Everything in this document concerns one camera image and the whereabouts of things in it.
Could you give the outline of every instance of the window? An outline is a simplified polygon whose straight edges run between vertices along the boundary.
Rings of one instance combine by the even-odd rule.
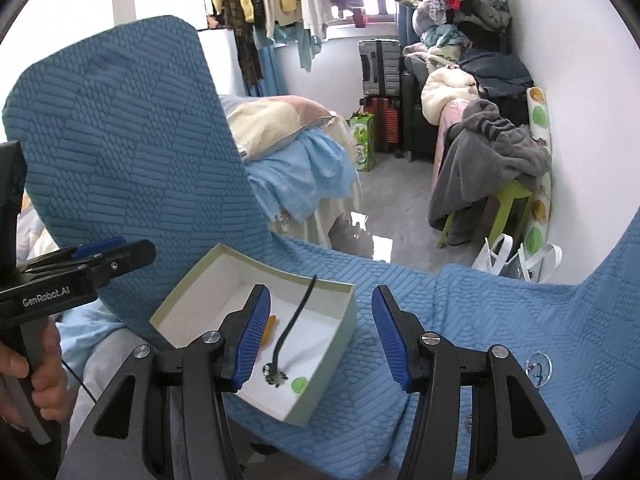
[[[363,0],[364,1],[364,9],[367,13],[367,16],[379,16],[379,15],[391,15],[394,16],[396,14],[396,2],[393,0]],[[333,6],[331,8],[332,15],[336,20],[344,20],[353,16],[353,13],[350,10],[344,10],[341,13],[338,12],[338,7]]]

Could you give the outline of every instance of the human hand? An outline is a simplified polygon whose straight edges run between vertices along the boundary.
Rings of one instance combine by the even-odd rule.
[[[62,368],[60,333],[49,321],[42,332],[44,355],[38,369],[31,376],[33,403],[45,420],[63,420],[69,409],[66,394],[66,374]],[[23,379],[29,374],[27,359],[0,343],[0,374]],[[22,418],[11,402],[7,391],[0,388],[0,415],[14,426],[23,427]]]

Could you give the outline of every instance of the gray plush blanket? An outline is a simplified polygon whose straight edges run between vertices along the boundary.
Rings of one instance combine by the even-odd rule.
[[[442,230],[447,216],[457,212],[451,242],[471,238],[486,197],[515,178],[532,189],[535,178],[551,168],[551,154],[533,140],[529,127],[514,126],[485,99],[469,103],[462,120],[449,129],[449,141],[431,197],[429,224]]]

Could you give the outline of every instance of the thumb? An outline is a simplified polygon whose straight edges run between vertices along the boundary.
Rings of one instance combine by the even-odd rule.
[[[0,374],[23,379],[29,374],[27,359],[0,343]]]

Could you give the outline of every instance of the white tote bag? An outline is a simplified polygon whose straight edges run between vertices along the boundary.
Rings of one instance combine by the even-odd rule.
[[[501,272],[501,276],[507,276],[509,278],[515,278],[516,280],[524,280],[526,282],[539,282],[544,283],[551,277],[553,270],[548,273],[544,280],[538,280],[538,276],[534,270],[538,263],[540,263],[546,256],[553,257],[554,268],[556,270],[560,262],[562,262],[562,249],[557,245],[546,244],[539,251],[532,256],[525,256],[524,246],[521,244],[518,247],[518,251],[511,257],[511,259],[504,265],[504,269]]]
[[[471,268],[497,276],[507,262],[512,247],[513,238],[504,233],[495,239],[491,247],[489,247],[489,240],[485,238],[484,246],[482,246],[482,250],[478,253]]]

